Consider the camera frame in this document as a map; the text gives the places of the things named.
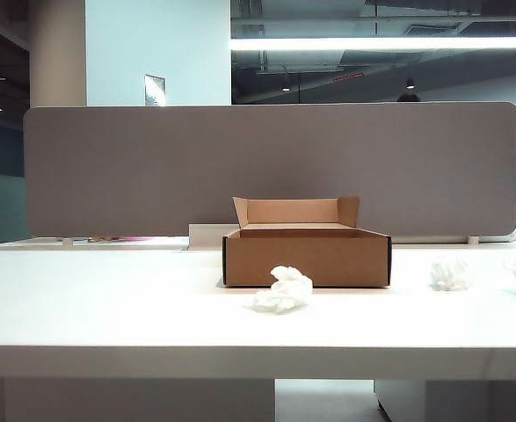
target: ceiling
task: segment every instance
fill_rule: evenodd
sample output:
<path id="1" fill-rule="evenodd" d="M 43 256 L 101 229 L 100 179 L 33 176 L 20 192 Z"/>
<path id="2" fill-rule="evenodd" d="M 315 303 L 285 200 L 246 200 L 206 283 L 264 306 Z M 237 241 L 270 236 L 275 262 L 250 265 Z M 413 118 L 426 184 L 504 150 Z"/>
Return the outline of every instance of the ceiling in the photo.
<path id="1" fill-rule="evenodd" d="M 516 15 L 516 0 L 232 0 L 231 15 L 233 38 L 516 34 L 516 22 L 502 21 Z M 497 16 L 501 17 L 498 21 L 479 22 Z M 504 53 L 496 58 L 501 60 Z M 359 91 L 370 86 L 372 95 L 359 97 L 375 100 L 381 90 L 372 89 L 373 81 L 389 87 L 398 84 L 393 85 L 394 90 L 403 90 L 410 73 L 421 80 L 429 80 L 425 72 L 440 73 L 440 68 L 428 62 L 443 66 L 447 63 L 444 59 L 450 58 L 454 68 L 455 63 L 473 62 L 475 57 L 482 62 L 482 66 L 473 63 L 474 69 L 481 68 L 480 79 L 492 77 L 487 74 L 494 73 L 494 54 L 476 52 L 233 52 L 233 103 L 298 102 L 307 97 L 307 91 L 329 101 L 330 92 L 345 86 Z M 401 75 L 399 82 L 393 75 Z M 282 91 L 287 86 L 291 91 Z"/>

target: ceiling light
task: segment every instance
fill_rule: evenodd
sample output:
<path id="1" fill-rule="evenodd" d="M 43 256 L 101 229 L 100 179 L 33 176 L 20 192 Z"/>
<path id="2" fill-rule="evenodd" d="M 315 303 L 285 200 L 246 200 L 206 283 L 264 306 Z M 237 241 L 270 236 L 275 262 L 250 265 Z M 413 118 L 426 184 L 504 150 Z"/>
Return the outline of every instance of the ceiling light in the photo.
<path id="1" fill-rule="evenodd" d="M 259 38 L 230 40 L 235 51 L 367 50 L 418 51 L 439 48 L 516 48 L 516 37 Z"/>

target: glass wall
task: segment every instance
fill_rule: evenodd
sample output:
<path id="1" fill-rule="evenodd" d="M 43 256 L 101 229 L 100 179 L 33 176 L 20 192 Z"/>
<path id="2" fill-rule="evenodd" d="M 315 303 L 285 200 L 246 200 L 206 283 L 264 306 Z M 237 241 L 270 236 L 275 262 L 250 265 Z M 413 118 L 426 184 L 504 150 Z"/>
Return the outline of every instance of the glass wall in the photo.
<path id="1" fill-rule="evenodd" d="M 28 108 L 29 54 L 0 36 L 0 243 L 30 237 L 23 157 Z"/>
<path id="2" fill-rule="evenodd" d="M 516 39 L 516 1 L 243 0 L 232 9 L 232 38 L 354 38 L 357 47 L 232 53 L 234 104 L 507 100 L 516 105 L 516 43 L 457 48 L 440 39 Z M 360 47 L 375 38 L 386 47 Z M 400 38 L 400 43 L 391 42 Z M 405 48 L 409 41 L 429 46 Z"/>

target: open cardboard box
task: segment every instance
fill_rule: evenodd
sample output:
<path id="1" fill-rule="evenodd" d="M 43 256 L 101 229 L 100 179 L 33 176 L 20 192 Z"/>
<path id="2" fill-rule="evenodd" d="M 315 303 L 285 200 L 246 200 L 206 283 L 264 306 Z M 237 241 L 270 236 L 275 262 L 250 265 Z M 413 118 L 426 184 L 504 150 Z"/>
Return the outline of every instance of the open cardboard box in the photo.
<path id="1" fill-rule="evenodd" d="M 275 266 L 293 266 L 315 287 L 388 286 L 390 236 L 355 228 L 359 202 L 234 198 L 240 230 L 222 239 L 224 284 L 271 286 Z"/>

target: white desk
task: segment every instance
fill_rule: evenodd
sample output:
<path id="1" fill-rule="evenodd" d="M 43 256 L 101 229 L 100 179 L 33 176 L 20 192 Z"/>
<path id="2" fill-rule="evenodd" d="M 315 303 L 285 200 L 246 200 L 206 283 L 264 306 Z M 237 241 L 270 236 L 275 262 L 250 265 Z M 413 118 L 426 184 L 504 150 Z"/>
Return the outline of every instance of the white desk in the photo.
<path id="1" fill-rule="evenodd" d="M 460 254 L 476 285 L 433 292 Z M 0 251 L 0 377 L 516 380 L 512 244 L 396 246 L 390 288 L 282 316 L 223 288 L 218 251 Z"/>

